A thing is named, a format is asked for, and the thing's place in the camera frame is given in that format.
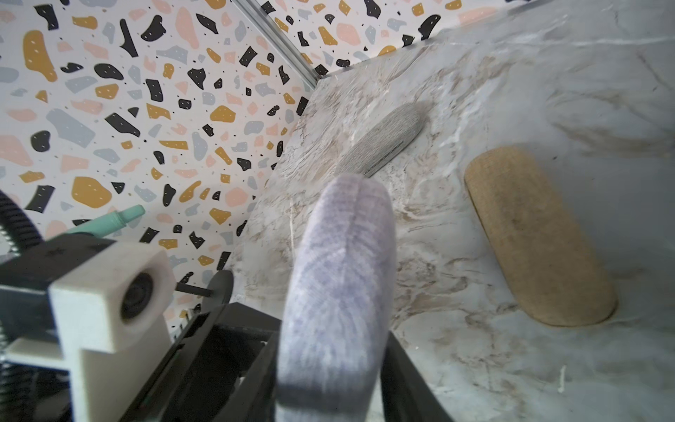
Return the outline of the grey fabric glasses case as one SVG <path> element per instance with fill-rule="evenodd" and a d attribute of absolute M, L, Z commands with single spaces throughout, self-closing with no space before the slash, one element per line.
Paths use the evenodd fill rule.
<path fill-rule="evenodd" d="M 424 104 L 397 107 L 348 149 L 333 174 L 372 177 L 416 139 L 425 126 L 426 116 Z"/>

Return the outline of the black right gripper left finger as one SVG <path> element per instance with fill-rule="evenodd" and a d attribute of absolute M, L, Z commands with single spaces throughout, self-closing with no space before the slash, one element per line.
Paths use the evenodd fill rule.
<path fill-rule="evenodd" d="M 239 383 L 213 421 L 274 421 L 279 334 L 235 335 Z"/>

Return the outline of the long lilac fabric glasses case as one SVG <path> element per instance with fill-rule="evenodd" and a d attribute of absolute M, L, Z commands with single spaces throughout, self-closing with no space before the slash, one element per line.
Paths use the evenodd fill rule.
<path fill-rule="evenodd" d="M 396 277 L 387 189 L 360 175 L 339 175 L 317 202 L 295 260 L 279 338 L 276 420 L 367 418 Z"/>

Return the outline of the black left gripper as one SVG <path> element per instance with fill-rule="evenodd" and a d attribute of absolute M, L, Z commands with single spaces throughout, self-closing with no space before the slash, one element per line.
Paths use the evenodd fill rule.
<path fill-rule="evenodd" d="M 124 421 L 213 421 L 239 383 L 235 335 L 268 339 L 281 320 L 235 302 L 194 318 L 122 416 Z"/>

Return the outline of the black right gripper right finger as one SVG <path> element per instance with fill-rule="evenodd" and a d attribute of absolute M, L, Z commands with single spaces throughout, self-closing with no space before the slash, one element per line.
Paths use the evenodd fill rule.
<path fill-rule="evenodd" d="M 380 373 L 381 400 L 387 422 L 452 422 L 392 332 Z"/>

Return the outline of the tan fabric glasses case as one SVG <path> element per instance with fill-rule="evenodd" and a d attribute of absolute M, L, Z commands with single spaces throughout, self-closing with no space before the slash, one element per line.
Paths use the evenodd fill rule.
<path fill-rule="evenodd" d="M 502 147 L 464 174 L 478 219 L 522 310 L 553 327 L 600 324 L 618 296 L 578 221 L 534 158 Z"/>

